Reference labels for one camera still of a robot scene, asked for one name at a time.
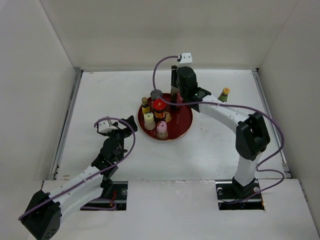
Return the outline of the tall dark soy sauce bottle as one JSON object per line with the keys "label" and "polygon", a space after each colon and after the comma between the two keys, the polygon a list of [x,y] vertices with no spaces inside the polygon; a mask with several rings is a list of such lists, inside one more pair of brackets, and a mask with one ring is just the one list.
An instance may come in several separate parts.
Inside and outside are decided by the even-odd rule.
{"label": "tall dark soy sauce bottle", "polygon": [[[170,102],[173,103],[173,104],[181,104],[182,101],[183,100],[181,98],[179,89],[177,87],[175,87],[175,86],[171,86],[171,89],[170,89]],[[170,108],[173,111],[178,111],[181,108],[181,106],[180,105],[171,105]]]}

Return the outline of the small yellow label bottle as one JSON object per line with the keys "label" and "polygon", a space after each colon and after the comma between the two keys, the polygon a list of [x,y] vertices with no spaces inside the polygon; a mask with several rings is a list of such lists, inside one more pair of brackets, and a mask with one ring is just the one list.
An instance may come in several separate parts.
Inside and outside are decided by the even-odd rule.
{"label": "small yellow label bottle", "polygon": [[146,97],[141,99],[141,110],[143,115],[150,112],[149,102]]}

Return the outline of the cream cap spice jar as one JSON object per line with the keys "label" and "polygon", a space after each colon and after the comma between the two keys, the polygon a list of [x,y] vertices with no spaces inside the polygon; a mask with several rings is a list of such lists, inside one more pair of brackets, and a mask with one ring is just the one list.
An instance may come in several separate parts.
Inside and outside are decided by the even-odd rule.
{"label": "cream cap spice jar", "polygon": [[152,112],[146,112],[143,115],[143,120],[144,120],[144,128],[146,130],[151,131],[156,127],[154,114]]}

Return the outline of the silver cap spice shaker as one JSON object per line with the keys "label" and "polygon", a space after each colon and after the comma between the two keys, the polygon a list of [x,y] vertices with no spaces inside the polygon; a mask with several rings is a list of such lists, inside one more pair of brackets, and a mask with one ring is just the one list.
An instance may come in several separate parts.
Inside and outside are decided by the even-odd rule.
{"label": "silver cap spice shaker", "polygon": [[159,99],[160,97],[162,97],[162,95],[163,95],[163,93],[159,89],[153,89],[150,92],[150,98],[151,98],[152,101],[155,101],[155,100]]}

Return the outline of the red lid sauce jar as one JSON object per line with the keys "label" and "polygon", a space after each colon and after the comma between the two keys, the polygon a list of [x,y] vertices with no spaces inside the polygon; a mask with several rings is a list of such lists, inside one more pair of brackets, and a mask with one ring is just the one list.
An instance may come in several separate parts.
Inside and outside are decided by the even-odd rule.
{"label": "red lid sauce jar", "polygon": [[152,102],[153,114],[157,121],[163,121],[166,118],[166,103],[161,99]]}

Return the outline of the pink cap spice jar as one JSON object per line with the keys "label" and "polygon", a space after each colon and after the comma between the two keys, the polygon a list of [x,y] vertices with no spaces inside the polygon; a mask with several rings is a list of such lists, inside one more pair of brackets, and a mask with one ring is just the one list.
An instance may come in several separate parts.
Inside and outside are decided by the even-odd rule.
{"label": "pink cap spice jar", "polygon": [[155,135],[159,140],[166,140],[168,138],[167,123],[165,121],[157,123]]}

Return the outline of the red chili sauce bottle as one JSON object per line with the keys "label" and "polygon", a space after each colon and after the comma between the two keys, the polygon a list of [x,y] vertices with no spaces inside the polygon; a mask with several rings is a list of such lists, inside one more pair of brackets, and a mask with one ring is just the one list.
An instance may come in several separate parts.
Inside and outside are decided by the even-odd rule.
{"label": "red chili sauce bottle", "polygon": [[222,103],[226,103],[228,100],[229,93],[230,93],[230,89],[228,87],[225,87],[222,89],[222,92],[217,99]]}

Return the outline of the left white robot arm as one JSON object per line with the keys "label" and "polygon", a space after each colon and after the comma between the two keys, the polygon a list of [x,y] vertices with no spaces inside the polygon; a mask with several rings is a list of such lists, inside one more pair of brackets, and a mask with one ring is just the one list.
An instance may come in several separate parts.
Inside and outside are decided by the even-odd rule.
{"label": "left white robot arm", "polygon": [[37,191],[18,218],[35,239],[51,239],[71,214],[92,200],[105,200],[112,195],[111,177],[118,170],[118,164],[132,152],[125,149],[125,138],[135,137],[138,127],[133,116],[104,117],[94,127],[98,134],[106,137],[94,161],[64,185],[49,192]]}

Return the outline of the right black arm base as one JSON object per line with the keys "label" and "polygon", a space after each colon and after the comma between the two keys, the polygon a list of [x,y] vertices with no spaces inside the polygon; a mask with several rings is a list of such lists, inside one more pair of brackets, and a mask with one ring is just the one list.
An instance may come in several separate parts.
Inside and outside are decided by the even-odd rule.
{"label": "right black arm base", "polygon": [[260,185],[254,180],[243,187],[235,181],[215,182],[218,208],[220,211],[265,210]]}

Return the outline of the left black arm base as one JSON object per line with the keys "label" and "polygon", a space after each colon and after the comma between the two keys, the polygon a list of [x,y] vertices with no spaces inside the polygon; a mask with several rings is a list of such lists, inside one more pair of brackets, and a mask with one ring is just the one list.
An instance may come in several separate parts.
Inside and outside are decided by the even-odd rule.
{"label": "left black arm base", "polygon": [[127,209],[128,181],[114,181],[101,196],[80,208],[81,211],[125,211]]}

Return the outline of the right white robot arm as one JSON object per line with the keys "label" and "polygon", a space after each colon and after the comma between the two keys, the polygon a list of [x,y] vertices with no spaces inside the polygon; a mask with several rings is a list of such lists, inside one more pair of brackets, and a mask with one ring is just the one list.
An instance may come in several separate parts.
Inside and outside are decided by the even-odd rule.
{"label": "right white robot arm", "polygon": [[249,195],[254,189],[255,172],[261,153],[270,143],[270,135],[263,115],[237,111],[224,104],[230,89],[225,87],[219,97],[201,88],[191,67],[173,67],[171,86],[177,88],[181,100],[175,104],[186,104],[195,111],[214,118],[235,133],[235,149],[239,154],[238,166],[232,178],[232,192],[238,198]]}

